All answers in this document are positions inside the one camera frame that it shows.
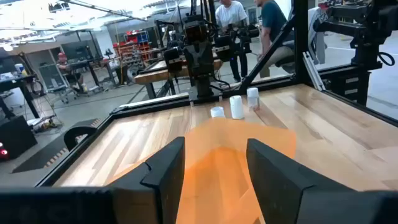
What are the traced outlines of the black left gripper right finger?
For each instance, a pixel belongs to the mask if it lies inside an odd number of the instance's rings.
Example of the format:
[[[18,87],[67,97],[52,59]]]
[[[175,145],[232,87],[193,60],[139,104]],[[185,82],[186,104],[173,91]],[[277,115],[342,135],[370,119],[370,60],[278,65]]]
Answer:
[[[266,224],[296,224],[308,190],[352,190],[257,139],[248,139],[246,160]]]

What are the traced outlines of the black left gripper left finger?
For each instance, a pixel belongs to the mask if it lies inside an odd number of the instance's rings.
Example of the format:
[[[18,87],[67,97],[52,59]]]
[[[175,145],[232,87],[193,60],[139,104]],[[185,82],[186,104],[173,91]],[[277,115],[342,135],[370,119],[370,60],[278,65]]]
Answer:
[[[185,138],[177,137],[110,183],[116,224],[175,224],[185,172]]]

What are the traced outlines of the short white-capped pill bottle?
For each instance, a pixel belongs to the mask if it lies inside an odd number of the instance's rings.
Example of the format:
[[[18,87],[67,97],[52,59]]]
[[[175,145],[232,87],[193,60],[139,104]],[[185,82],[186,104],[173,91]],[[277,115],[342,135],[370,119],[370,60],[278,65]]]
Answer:
[[[216,106],[216,107],[211,108],[210,113],[211,113],[212,118],[224,118],[225,117],[224,109],[222,106]]]

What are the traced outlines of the tall white pill bottle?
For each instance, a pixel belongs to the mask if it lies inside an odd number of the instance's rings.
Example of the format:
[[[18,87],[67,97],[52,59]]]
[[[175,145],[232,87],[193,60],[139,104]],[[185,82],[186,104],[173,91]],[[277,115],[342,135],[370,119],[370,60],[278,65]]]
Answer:
[[[231,116],[233,119],[243,119],[244,111],[243,111],[243,101],[241,96],[234,95],[229,98],[230,108],[231,108]]]

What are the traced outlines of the clear pill bottle white cap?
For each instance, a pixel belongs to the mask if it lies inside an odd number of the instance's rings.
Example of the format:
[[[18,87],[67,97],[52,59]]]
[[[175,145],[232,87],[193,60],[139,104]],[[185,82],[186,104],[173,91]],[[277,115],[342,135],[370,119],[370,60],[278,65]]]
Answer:
[[[247,101],[248,101],[248,106],[252,110],[258,110],[259,109],[259,91],[257,88],[248,88],[247,89]]]

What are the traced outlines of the orange translucent plastic basket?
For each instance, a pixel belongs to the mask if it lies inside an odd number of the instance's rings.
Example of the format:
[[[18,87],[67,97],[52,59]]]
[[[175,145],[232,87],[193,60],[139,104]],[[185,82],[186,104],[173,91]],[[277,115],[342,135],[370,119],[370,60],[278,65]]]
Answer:
[[[293,158],[288,129],[226,118],[209,119],[185,135],[185,175],[176,224],[265,224],[246,160],[248,139]]]

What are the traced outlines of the wooden workbench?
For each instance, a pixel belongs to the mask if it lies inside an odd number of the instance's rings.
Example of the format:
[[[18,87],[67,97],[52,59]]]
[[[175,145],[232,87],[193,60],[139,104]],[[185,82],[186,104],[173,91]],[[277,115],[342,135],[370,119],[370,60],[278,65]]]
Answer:
[[[150,100],[164,97],[169,91],[171,95],[176,94],[174,83],[178,83],[178,79],[189,80],[189,72],[186,66],[183,66],[181,71],[170,73],[167,70],[164,60],[153,63],[145,70],[141,71],[134,77],[137,84],[144,85],[147,90],[147,95]],[[165,81],[158,92],[155,91],[153,83]]]

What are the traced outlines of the person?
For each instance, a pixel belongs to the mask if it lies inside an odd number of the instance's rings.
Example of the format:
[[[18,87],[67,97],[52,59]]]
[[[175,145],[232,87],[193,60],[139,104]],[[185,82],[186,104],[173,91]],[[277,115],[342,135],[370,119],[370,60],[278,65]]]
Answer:
[[[260,40],[262,52],[257,56],[257,60],[260,60],[261,57],[267,53],[271,44],[276,40],[282,27],[287,22],[287,19],[274,0],[254,0],[254,3],[257,7],[261,8],[262,27]],[[294,54],[293,40],[294,33],[291,32],[284,40],[284,42],[287,41],[288,44],[278,47],[259,72],[261,78],[270,76],[269,67],[271,65]]]
[[[79,93],[86,93],[88,90],[84,84],[83,75],[77,71],[77,69],[72,69],[68,64],[67,56],[60,52],[58,54],[57,67],[61,73],[64,74],[68,84]]]
[[[242,27],[246,24],[247,14],[243,5],[234,0],[220,0],[221,5],[216,9],[215,16],[217,25],[221,29],[220,35],[227,35],[228,26],[234,28]],[[248,61],[245,53],[235,55],[229,61],[233,78],[240,82],[242,78],[248,75]]]

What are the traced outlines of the red and blue parts bins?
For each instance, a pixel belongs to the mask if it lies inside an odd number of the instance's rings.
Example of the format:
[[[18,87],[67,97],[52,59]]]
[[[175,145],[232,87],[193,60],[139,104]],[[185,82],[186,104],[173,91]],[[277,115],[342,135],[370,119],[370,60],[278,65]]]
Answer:
[[[113,49],[121,63],[145,68],[152,49],[149,33],[144,29],[128,31],[113,44]]]

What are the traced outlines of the silver aluminium extrusion bar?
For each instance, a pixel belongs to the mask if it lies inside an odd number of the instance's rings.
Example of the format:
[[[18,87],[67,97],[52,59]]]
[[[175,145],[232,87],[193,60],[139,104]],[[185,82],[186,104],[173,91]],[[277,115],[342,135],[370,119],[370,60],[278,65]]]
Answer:
[[[318,91],[325,91],[324,83],[323,83],[322,79],[320,78],[318,70],[317,70],[309,52],[303,53],[303,61],[304,61],[308,75],[309,75],[315,89],[317,89]]]

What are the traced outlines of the black mat orange striped edge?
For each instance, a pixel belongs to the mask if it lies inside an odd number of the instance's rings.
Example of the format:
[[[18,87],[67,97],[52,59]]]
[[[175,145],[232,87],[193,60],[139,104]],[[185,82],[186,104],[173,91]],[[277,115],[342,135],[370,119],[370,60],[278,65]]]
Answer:
[[[41,150],[37,151],[33,156],[28,158],[28,160],[16,167],[12,173],[15,174],[18,172],[50,167],[57,159],[68,152],[64,141],[64,135],[65,133],[62,133]]]

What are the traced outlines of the black box with red light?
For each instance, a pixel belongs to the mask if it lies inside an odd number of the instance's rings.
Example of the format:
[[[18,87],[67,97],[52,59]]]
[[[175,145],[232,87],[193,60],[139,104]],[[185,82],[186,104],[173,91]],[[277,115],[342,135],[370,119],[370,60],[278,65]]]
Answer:
[[[37,144],[23,116],[0,121],[0,161],[15,159]]]

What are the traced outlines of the black robot station on stand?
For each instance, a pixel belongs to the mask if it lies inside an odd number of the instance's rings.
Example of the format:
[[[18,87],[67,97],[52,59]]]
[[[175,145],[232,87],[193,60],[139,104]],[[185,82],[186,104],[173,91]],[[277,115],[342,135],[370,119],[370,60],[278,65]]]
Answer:
[[[355,56],[349,64],[319,70],[325,88],[343,98],[366,106],[369,76],[372,70],[387,63],[379,46],[398,30],[398,0],[371,0],[355,5],[336,5],[312,21],[315,32],[333,32],[352,37],[350,47]]]

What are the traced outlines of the black work desk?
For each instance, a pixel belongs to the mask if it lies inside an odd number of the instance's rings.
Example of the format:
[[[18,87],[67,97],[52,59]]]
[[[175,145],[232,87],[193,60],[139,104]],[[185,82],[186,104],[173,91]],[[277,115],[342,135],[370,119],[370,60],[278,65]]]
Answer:
[[[34,81],[34,76],[26,76],[26,77],[18,77],[18,78],[12,78],[8,80],[0,80],[0,93],[4,91],[8,91],[14,88],[19,88],[20,91],[22,92],[24,99],[27,102],[27,105],[29,106],[32,114],[34,115],[35,118],[39,118],[38,111],[36,110],[36,107],[34,105],[34,99],[30,93],[30,91],[27,89],[26,85],[30,84]],[[4,114],[6,115],[6,118],[11,118],[14,117],[15,114],[12,113],[9,108],[6,106],[4,100],[0,97],[0,109],[3,110]]]

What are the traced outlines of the black aluminium table frame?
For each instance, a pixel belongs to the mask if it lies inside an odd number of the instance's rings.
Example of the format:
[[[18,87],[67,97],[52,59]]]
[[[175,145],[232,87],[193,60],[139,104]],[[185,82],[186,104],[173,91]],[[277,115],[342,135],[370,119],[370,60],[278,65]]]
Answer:
[[[295,157],[305,165],[359,189],[398,189],[398,120],[311,87],[303,53],[313,62],[319,47],[305,46],[305,1],[294,0],[293,15],[280,33],[295,33],[295,72],[291,77],[255,80],[235,89],[242,95],[257,87],[259,109],[244,110],[245,122],[288,129],[296,135]],[[130,169],[178,136],[210,119],[214,99],[191,103],[170,96],[123,106],[112,112],[90,138],[88,148],[66,152],[37,182],[38,186],[102,185]]]

